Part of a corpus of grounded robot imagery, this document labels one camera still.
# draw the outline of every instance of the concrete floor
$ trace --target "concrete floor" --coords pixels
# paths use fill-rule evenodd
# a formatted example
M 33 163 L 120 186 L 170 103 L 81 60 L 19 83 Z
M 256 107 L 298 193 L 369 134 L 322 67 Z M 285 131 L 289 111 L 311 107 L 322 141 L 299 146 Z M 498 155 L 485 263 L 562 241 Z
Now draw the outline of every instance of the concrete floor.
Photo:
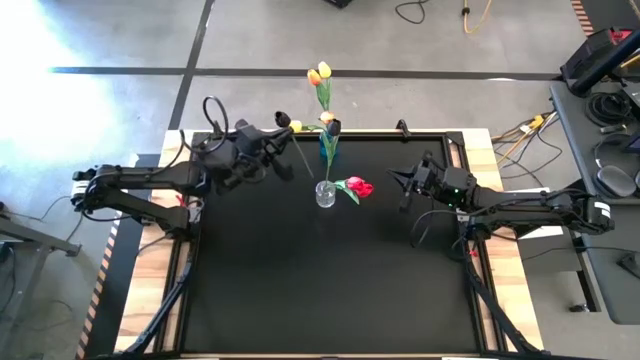
M 337 11 L 320 0 L 217 0 L 198 66 L 202 68 L 306 69 L 326 60 L 336 69 L 555 73 L 584 41 L 567 0 L 496 0 L 473 36 L 461 31 L 461 4 L 431 0 L 419 26 L 403 22 L 400 1 L 354 0 Z M 21 1 L 0 11 L 0 39 L 9 69 L 0 133 L 0 199 L 9 209 L 40 215 L 67 195 L 76 170 L 127 164 L 133 154 L 158 153 L 182 76 L 52 74 L 47 67 L 178 67 L 187 64 L 205 0 Z M 482 4 L 472 3 L 477 21 Z M 418 15 L 416 9 L 405 11 Z M 411 127 L 485 127 L 498 134 L 551 110 L 543 81 L 334 79 L 333 108 L 347 128 L 389 128 L 400 118 Z M 272 127 L 276 110 L 315 118 L 313 90 L 300 78 L 193 79 L 180 127 L 205 129 L 200 109 L 217 95 L 233 120 Z M 545 139 L 564 154 L 538 176 L 551 188 L 578 178 L 558 124 Z M 534 142 L 523 165 L 535 168 L 555 150 Z M 520 173 L 511 167 L 504 176 Z M 534 187 L 528 177 L 505 180 L 507 189 Z M 77 213 L 66 202 L 45 222 L 26 221 L 65 237 Z M 108 217 L 110 211 L 97 216 Z M 69 359 L 78 337 L 110 224 L 83 222 L 72 242 L 77 258 L 52 254 L 37 289 L 31 327 L 14 344 L 16 359 L 42 353 Z M 572 314 L 581 301 L 573 274 L 529 276 L 546 348 L 557 354 L 632 359 L 640 327 L 614 325 L 606 315 Z M 68 314 L 59 303 L 68 303 Z M 29 330 L 71 319 L 49 331 Z

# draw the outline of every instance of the red rose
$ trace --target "red rose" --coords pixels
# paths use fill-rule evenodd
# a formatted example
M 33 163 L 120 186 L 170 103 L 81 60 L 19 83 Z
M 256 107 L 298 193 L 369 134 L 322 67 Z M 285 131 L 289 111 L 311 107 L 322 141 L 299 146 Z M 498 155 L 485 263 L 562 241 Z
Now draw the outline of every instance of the red rose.
M 367 197 L 373 192 L 373 185 L 367 184 L 364 180 L 357 176 L 347 179 L 347 188 L 352 190 L 358 197 Z

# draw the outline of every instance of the glass vase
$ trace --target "glass vase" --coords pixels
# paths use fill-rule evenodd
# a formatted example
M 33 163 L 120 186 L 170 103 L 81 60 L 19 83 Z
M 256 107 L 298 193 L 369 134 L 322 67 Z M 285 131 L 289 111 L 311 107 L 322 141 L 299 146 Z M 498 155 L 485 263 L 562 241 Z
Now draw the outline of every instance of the glass vase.
M 321 208 L 330 208 L 336 202 L 336 185 L 331 181 L 320 181 L 316 185 L 316 202 Z

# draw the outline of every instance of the wooden platform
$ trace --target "wooden platform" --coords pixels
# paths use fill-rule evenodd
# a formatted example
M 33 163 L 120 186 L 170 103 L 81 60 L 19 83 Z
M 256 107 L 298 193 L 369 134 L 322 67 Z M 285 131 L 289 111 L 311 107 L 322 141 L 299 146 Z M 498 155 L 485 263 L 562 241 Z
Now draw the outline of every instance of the wooden platform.
M 389 132 L 395 130 L 373 131 Z M 412 132 L 443 131 L 461 131 L 464 134 L 467 160 L 472 173 L 478 179 L 478 184 L 502 191 L 502 181 L 493 153 L 489 131 L 487 129 L 420 129 L 413 130 Z M 187 142 L 191 141 L 195 132 L 199 131 L 187 131 L 185 133 Z M 178 131 L 168 131 L 164 140 L 159 166 L 166 165 L 175 157 L 179 145 L 180 136 Z M 459 165 L 459 158 L 456 159 L 456 154 L 457 151 L 453 154 L 454 163 Z M 189 152 L 185 149 L 180 156 L 180 160 L 187 160 L 188 158 Z M 152 200 L 163 206 L 176 206 L 179 205 L 175 196 L 176 194 L 176 192 L 171 190 L 154 191 L 152 193 Z M 505 236 L 513 236 L 508 229 L 501 229 L 498 233 Z M 140 246 L 144 246 L 160 236 L 162 236 L 162 232 L 157 226 L 147 227 L 143 231 Z M 182 245 L 180 257 L 183 261 L 186 257 L 188 246 L 188 244 Z M 542 339 L 533 304 L 531 303 L 529 288 L 517 243 L 493 237 L 487 241 L 487 250 L 500 306 L 527 340 L 534 346 L 542 349 Z M 159 308 L 167 279 L 171 252 L 172 241 L 163 241 L 156 246 L 146 249 L 145 252 L 137 258 L 115 346 L 116 351 L 126 349 L 131 345 Z M 178 269 L 181 271 L 182 264 L 178 266 Z M 174 306 L 168 322 L 168 330 L 166 331 L 164 341 L 165 350 L 171 350 L 175 345 L 173 340 L 175 338 L 177 309 L 178 306 Z M 488 309 L 483 306 L 481 311 L 485 333 L 493 334 L 493 325 Z M 496 349 L 495 338 L 488 336 L 488 342 L 490 349 Z M 511 344 L 509 344 L 509 347 L 511 350 L 514 350 Z

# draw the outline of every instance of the flower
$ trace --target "flower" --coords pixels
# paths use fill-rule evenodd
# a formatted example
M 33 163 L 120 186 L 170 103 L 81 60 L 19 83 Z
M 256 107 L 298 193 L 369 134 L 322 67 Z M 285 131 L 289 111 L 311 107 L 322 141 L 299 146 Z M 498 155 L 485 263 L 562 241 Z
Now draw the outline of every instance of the flower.
M 340 120 L 331 120 L 331 122 L 327 124 L 327 133 L 331 136 L 340 135 L 340 130 L 342 130 L 342 123 Z
M 289 127 L 293 129 L 294 133 L 302 131 L 302 121 L 300 120 L 292 120 L 289 124 Z
M 328 79 L 328 78 L 331 77 L 331 68 L 324 61 L 322 61 L 322 62 L 320 62 L 320 64 L 318 64 L 318 71 L 320 72 L 320 76 L 323 79 Z
M 287 115 L 287 113 L 283 111 L 276 111 L 275 117 L 276 117 L 276 124 L 279 127 L 286 128 L 287 126 L 289 126 L 289 123 L 291 122 L 291 118 L 289 117 L 289 115 Z
M 324 111 L 320 114 L 320 121 L 322 121 L 325 125 L 328 125 L 329 122 L 335 119 L 335 115 L 331 111 Z
M 367 184 L 357 176 L 352 176 L 347 179 L 347 188 L 355 192 L 358 197 L 367 197 L 373 192 L 373 185 Z
M 313 86 L 318 86 L 322 83 L 320 74 L 318 74 L 318 72 L 313 69 L 307 71 L 307 78 L 309 79 L 309 83 L 311 83 L 311 85 Z

